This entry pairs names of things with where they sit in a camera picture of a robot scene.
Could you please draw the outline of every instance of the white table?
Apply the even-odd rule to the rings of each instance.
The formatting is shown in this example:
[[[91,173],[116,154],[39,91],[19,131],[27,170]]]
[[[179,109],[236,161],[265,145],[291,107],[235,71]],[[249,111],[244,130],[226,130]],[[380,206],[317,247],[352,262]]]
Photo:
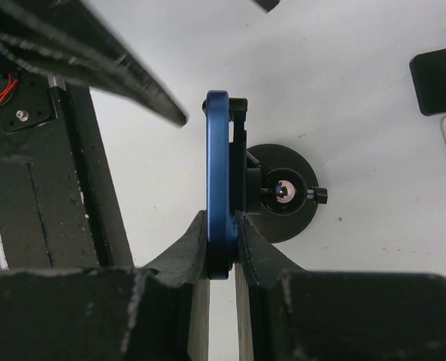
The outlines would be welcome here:
[[[249,145],[300,152],[329,189],[278,248],[307,269],[446,275],[442,117],[420,114],[408,68],[446,48],[446,0],[92,0],[190,113],[181,130],[125,99],[94,102],[135,263],[205,208],[210,89],[249,100]],[[211,359],[238,357],[234,282],[213,282]]]

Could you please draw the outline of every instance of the red wire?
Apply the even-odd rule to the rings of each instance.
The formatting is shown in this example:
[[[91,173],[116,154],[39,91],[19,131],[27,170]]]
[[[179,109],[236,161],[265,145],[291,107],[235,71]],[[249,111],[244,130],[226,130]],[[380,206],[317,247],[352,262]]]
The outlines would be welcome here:
[[[0,93],[0,96],[3,96],[5,92],[7,92],[7,89],[9,89],[9,86],[12,83],[12,75],[9,74],[9,82],[7,83],[7,86],[5,87],[4,91]]]
[[[17,83],[19,83],[18,79],[14,80],[11,83],[11,85],[9,85],[9,87],[6,90],[4,90],[4,92],[1,94],[1,97],[0,97],[0,104],[2,104],[4,102],[4,99],[7,98],[7,96],[9,95],[11,90],[17,85]]]

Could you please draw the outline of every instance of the blue object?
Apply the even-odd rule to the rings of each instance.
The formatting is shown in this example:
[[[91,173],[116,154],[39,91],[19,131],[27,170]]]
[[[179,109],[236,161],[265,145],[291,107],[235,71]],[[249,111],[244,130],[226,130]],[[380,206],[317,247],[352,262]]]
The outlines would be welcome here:
[[[206,120],[208,277],[227,279],[237,240],[235,216],[229,209],[228,92],[208,93]]]

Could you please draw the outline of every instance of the smartphone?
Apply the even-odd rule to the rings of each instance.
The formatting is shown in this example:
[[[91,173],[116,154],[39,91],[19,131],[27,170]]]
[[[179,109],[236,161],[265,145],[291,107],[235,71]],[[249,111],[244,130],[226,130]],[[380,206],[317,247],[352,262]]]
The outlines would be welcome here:
[[[422,114],[446,113],[446,49],[417,55],[410,69]]]

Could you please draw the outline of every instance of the round black base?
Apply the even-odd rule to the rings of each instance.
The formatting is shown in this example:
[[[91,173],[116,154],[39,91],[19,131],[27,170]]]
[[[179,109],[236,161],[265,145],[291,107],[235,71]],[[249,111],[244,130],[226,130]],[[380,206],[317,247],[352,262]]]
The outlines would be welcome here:
[[[277,144],[261,144],[248,149],[263,165],[276,168],[289,168],[298,172],[308,188],[318,187],[318,179],[305,158],[294,150]],[[294,214],[277,215],[263,205],[261,214],[249,215],[251,222],[261,235],[271,243],[279,243],[296,237],[313,220],[318,204],[306,201]]]

